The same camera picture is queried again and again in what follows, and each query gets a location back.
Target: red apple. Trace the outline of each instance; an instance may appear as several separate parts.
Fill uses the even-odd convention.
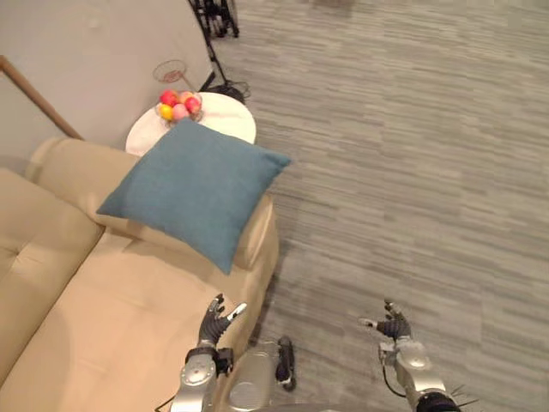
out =
[[[200,112],[201,102],[196,97],[189,97],[185,100],[185,108],[189,111],[190,114],[197,114]]]
[[[175,105],[177,105],[177,103],[179,103],[179,96],[173,90],[166,90],[160,96],[160,103],[168,105],[170,107],[174,107]]]

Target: beige sofa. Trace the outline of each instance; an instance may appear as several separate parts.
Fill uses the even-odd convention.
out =
[[[95,214],[137,160],[51,140],[26,179],[0,171],[0,411],[152,411],[219,292],[249,304],[220,342],[243,352],[278,258],[271,200],[226,276],[183,242]]]

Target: gray carpet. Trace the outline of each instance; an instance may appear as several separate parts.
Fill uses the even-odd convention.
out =
[[[282,402],[406,411],[358,315],[406,309],[471,411],[549,404],[546,0],[238,0],[214,45],[246,80],[282,253],[261,338],[288,334]]]

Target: throw pillow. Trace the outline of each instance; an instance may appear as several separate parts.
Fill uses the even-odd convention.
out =
[[[181,239],[228,274],[246,222],[289,163],[283,154],[184,119],[136,163],[97,213]]]

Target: wooden handrail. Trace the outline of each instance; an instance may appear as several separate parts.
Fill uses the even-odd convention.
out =
[[[53,106],[36,90],[25,76],[9,62],[8,58],[0,55],[0,73],[4,72],[11,81],[39,107],[39,109],[59,128],[61,131],[75,139],[84,140],[72,126],[61,117]]]

